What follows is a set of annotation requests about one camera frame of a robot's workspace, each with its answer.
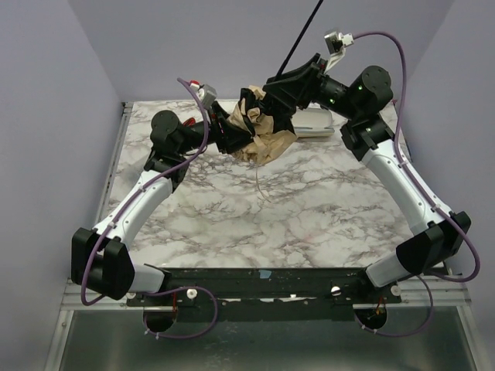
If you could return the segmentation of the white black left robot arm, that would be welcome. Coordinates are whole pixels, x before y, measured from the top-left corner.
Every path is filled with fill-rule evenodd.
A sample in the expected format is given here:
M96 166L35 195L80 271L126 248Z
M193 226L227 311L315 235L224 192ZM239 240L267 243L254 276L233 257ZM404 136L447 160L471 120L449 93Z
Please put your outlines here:
M71 240L70 278L83 291L90 289L118 300L127 293L157 293L168 274L151 265L134 264L129 248L155 209L183 181L189 163L209 144L231 154L252 143L254 130L234 125L234 117L218 104L195 124L184 124L172 111L151 120L151 152L129 194L97 225L80 228Z

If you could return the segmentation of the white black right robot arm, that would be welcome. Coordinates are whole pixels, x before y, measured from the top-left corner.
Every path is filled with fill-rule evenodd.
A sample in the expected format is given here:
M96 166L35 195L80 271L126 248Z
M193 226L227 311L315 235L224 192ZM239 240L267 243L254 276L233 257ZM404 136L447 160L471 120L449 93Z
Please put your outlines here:
M297 69L268 78L263 90L280 114L315 103L346 118L340 129L346 148L381 181L405 216L413 236L365 269L367 285L382 288L422 274L459 251L471 220L436 196L394 146L395 135L380 114L393 97L389 73L368 66L346 86L326 74L326 65L316 54Z

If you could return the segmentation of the beige folding umbrella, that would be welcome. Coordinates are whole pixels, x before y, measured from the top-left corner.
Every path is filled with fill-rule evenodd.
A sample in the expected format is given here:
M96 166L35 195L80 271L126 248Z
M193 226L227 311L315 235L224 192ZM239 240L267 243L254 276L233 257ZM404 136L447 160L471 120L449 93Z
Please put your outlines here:
M227 119L228 124L249 134L251 139L231 155L258 168L279 158L298 138L289 117L276 118L262 107L267 101L268 95L262 88L253 85L243 88Z

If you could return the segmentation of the beige zippered umbrella case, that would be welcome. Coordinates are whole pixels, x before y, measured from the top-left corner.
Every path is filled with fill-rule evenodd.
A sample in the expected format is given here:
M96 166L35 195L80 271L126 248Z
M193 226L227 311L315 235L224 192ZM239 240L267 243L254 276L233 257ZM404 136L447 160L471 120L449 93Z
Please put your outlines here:
M328 138L335 132L332 114L319 108L297 111L292 125L298 138Z

